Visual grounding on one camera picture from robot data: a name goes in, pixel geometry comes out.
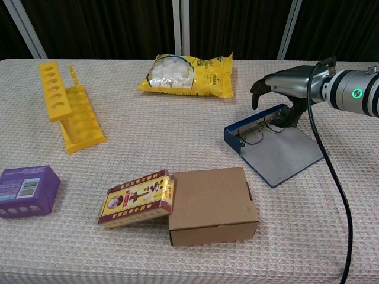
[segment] table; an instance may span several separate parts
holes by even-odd
[[[339,283],[347,222],[324,160],[270,188],[224,141],[224,127],[279,103],[250,87],[268,73],[306,62],[236,60],[232,99],[137,93],[151,60],[58,60],[86,87],[106,144],[71,156],[49,122],[38,64],[0,62],[0,170],[49,164],[62,184],[45,217],[0,220],[1,283]],[[372,63],[338,62],[341,69]],[[349,283],[379,282],[379,120],[313,108],[354,219]],[[298,127],[313,137],[307,115]],[[97,225],[108,188],[164,168],[239,167],[259,211],[253,239],[174,248],[166,218],[106,230]]]

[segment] red and yellow box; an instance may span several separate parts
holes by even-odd
[[[171,214],[174,183],[168,170],[161,170],[110,188],[98,223],[114,228]]]

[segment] barcode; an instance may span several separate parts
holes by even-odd
[[[34,195],[34,191],[36,191],[38,182],[40,179],[26,179],[20,189],[20,192],[17,198],[25,198]]]

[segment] black curtain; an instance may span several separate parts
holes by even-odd
[[[286,59],[379,61],[379,1],[303,0]]]
[[[22,0],[49,58],[153,59],[174,53],[172,0]]]
[[[0,60],[32,58],[23,37],[3,1],[0,1]]]
[[[276,59],[291,0],[192,0],[191,55]]]

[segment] yellow test tube rack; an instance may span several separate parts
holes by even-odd
[[[85,89],[69,66],[74,86],[65,88],[55,61],[40,64],[42,89],[51,122],[60,121],[68,154],[107,142]]]

